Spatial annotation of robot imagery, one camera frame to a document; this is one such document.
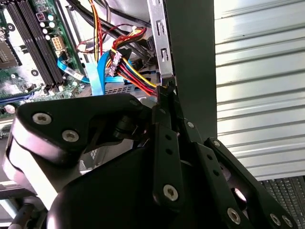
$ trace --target motherboard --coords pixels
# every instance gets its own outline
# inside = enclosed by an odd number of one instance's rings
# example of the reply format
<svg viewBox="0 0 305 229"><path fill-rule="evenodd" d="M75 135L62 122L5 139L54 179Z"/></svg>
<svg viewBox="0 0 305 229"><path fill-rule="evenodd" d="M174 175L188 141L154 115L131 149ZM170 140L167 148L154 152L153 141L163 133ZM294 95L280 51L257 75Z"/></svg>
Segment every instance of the motherboard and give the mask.
<svg viewBox="0 0 305 229"><path fill-rule="evenodd" d="M58 67L84 75L56 0L0 0L0 138L23 103L72 98L83 83Z"/></svg>

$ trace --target electronic component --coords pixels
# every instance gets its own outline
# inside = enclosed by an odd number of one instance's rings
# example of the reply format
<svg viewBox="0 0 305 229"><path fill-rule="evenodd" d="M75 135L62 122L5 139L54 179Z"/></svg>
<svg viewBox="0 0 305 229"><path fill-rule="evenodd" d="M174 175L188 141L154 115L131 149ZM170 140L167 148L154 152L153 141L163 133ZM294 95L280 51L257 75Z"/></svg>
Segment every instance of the electronic component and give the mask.
<svg viewBox="0 0 305 229"><path fill-rule="evenodd" d="M46 12L39 12L41 16L37 15L39 13L35 14L28 0L6 1L4 4L46 87L50 89L64 83L50 45L45 39L41 39L44 34L36 17L42 20L42 15L47 17Z"/></svg>
<svg viewBox="0 0 305 229"><path fill-rule="evenodd" d="M33 70L31 71L31 74L32 74L33 76L37 76L37 75L39 74L39 72L38 72L37 70L33 69Z"/></svg>
<svg viewBox="0 0 305 229"><path fill-rule="evenodd" d="M36 13L36 17L37 17L38 21L46 21L47 20L47 14L46 14L45 11Z"/></svg>
<svg viewBox="0 0 305 229"><path fill-rule="evenodd" d="M53 37L51 40L56 50L62 50L65 48L65 44L63 43L61 36Z"/></svg>
<svg viewBox="0 0 305 229"><path fill-rule="evenodd" d="M40 22L39 25L40 25L40 27L42 27L42 28L44 28L44 27L47 26L45 22Z"/></svg>
<svg viewBox="0 0 305 229"><path fill-rule="evenodd" d="M23 52L23 54L29 53L29 51L25 45L20 45L19 48Z"/></svg>
<svg viewBox="0 0 305 229"><path fill-rule="evenodd" d="M121 58L122 58L122 54L120 52L116 52L116 54L114 56L114 59L113 59L113 62L112 62L111 66L110 66L110 69L109 69L109 75L114 76L115 71L118 67L118 64L119 64Z"/></svg>
<svg viewBox="0 0 305 229"><path fill-rule="evenodd" d="M49 14L48 15L48 20L49 21L53 21L53 20L55 20L56 19L56 16L54 15L54 14Z"/></svg>
<svg viewBox="0 0 305 229"><path fill-rule="evenodd" d="M36 84L32 84L31 87L28 87L24 90L25 93L29 93L30 91L34 90L36 88Z"/></svg>
<svg viewBox="0 0 305 229"><path fill-rule="evenodd" d="M57 58L62 56L62 60L64 60L64 61L69 58L66 49L55 51L55 54L56 54Z"/></svg>
<svg viewBox="0 0 305 229"><path fill-rule="evenodd" d="M51 40L53 37L54 37L54 35L51 35L51 34L45 35L45 38L47 41Z"/></svg>
<svg viewBox="0 0 305 229"><path fill-rule="evenodd" d="M46 8L45 8L44 6L39 6L39 7L38 7L38 10L39 10L39 11L45 11Z"/></svg>
<svg viewBox="0 0 305 229"><path fill-rule="evenodd" d="M13 104L7 104L4 106L4 110L9 114L16 113L16 106Z"/></svg>
<svg viewBox="0 0 305 229"><path fill-rule="evenodd" d="M0 69L18 66L18 61L6 42L0 42Z"/></svg>
<svg viewBox="0 0 305 229"><path fill-rule="evenodd" d="M5 31L2 28L0 28L0 35L5 35Z"/></svg>
<svg viewBox="0 0 305 229"><path fill-rule="evenodd" d="M50 28L55 28L56 27L56 23L53 22L53 21L49 22L49 27Z"/></svg>
<svg viewBox="0 0 305 229"><path fill-rule="evenodd" d="M5 31L0 28L0 41L5 41L6 40L6 34L5 34Z"/></svg>
<svg viewBox="0 0 305 229"><path fill-rule="evenodd" d="M16 27L12 23L7 23L6 28L11 32L14 32L16 30Z"/></svg>
<svg viewBox="0 0 305 229"><path fill-rule="evenodd" d="M43 34L48 34L48 33L50 33L51 31L52 31L51 29L44 28L44 29L42 30L42 33L43 33Z"/></svg>

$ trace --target capacitor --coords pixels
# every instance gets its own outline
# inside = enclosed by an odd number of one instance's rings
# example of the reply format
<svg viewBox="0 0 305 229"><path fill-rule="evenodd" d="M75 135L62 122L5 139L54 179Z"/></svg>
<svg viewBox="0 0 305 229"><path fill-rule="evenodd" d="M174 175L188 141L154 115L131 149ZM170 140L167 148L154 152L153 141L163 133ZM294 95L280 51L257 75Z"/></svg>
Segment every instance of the capacitor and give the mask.
<svg viewBox="0 0 305 229"><path fill-rule="evenodd" d="M9 114L16 113L16 107L13 104L7 104L4 106L4 110Z"/></svg>
<svg viewBox="0 0 305 229"><path fill-rule="evenodd" d="M55 28L55 27L56 27L56 23L53 22L53 21L50 21L50 22L49 22L49 27L50 27L50 28Z"/></svg>
<svg viewBox="0 0 305 229"><path fill-rule="evenodd" d="M52 34L45 35L47 41L51 40L54 36Z"/></svg>
<svg viewBox="0 0 305 229"><path fill-rule="evenodd" d="M27 49L22 50L23 54L27 54L29 53L29 51Z"/></svg>
<svg viewBox="0 0 305 229"><path fill-rule="evenodd" d="M53 20L55 20L56 19L56 15L54 15L54 14L49 14L48 15L48 20L49 21L53 21Z"/></svg>
<svg viewBox="0 0 305 229"><path fill-rule="evenodd" d="M45 22L40 22L39 25L40 25L40 27L42 27L42 28L44 28L44 27L47 26L47 24L46 24Z"/></svg>
<svg viewBox="0 0 305 229"><path fill-rule="evenodd" d="M22 49L26 49L27 47L24 44L22 44L19 46L19 48L22 50Z"/></svg>
<svg viewBox="0 0 305 229"><path fill-rule="evenodd" d="M44 29L42 30L42 33L43 33L43 34L48 34L48 33L50 33L50 32L52 32L52 30L47 29L47 28L44 28Z"/></svg>

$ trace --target metal bracket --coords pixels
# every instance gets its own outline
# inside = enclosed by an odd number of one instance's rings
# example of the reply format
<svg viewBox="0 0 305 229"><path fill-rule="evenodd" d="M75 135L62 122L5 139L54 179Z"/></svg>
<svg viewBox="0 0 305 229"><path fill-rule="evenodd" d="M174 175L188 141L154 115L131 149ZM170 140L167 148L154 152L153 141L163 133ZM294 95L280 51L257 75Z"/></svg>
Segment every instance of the metal bracket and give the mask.
<svg viewBox="0 0 305 229"><path fill-rule="evenodd" d="M163 0L147 0L161 80L173 76L171 49Z"/></svg>
<svg viewBox="0 0 305 229"><path fill-rule="evenodd" d="M230 171L226 186L236 188L242 193L246 200L249 221L255 228L267 228L267 225L269 228L297 228L293 218L219 140L209 138L204 145L212 149L211 153L216 156L208 156L210 161L219 161Z"/></svg>
<svg viewBox="0 0 305 229"><path fill-rule="evenodd" d="M157 87L158 105L152 108L151 139L154 149L153 198L179 212L185 202L177 133L172 130L167 90Z"/></svg>

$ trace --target black cable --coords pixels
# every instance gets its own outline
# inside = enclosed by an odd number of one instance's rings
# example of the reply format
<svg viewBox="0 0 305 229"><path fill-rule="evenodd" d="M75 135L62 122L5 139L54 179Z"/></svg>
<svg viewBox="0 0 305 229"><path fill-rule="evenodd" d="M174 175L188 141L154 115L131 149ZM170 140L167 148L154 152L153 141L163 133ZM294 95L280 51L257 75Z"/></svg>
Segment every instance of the black cable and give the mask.
<svg viewBox="0 0 305 229"><path fill-rule="evenodd" d="M86 22L88 22L91 26L94 26L93 22L93 14L87 10L85 7L83 7L78 0L67 0L67 2L75 8L75 10L85 19ZM105 20L101 19L101 22L103 24L102 27L107 27L107 30L114 27L114 25L106 22ZM119 28L114 29L113 31L109 32L109 35L113 35L113 32L117 32L119 35L127 35L128 32L122 31ZM130 44L127 45L128 48L132 50L133 53L135 53L137 56L139 56L144 61L149 60L150 54L140 45L135 45L138 49L134 48Z"/></svg>
<svg viewBox="0 0 305 229"><path fill-rule="evenodd" d="M101 0L95 0L95 2L96 2L97 4L99 4L100 6L104 7L104 8L107 7L107 6L104 5L104 3L103 3ZM130 16L130 15L128 15L128 14L125 14L125 13L123 13L123 12L120 12L120 11L114 9L114 8L111 8L111 7L109 7L109 8L110 8L110 11L111 11L112 13L114 13L114 14L116 14L116 15L122 17L122 18L125 18L125 19L127 19L127 20L130 20L130 21L132 21L132 22L135 22L135 23L137 23L137 24L143 25L143 26L148 27L148 28L151 28L151 27L152 27L151 24L148 23L148 22L146 22L146 21L143 21L143 20L141 20L141 19L138 19L138 18L135 18L135 17Z"/></svg>

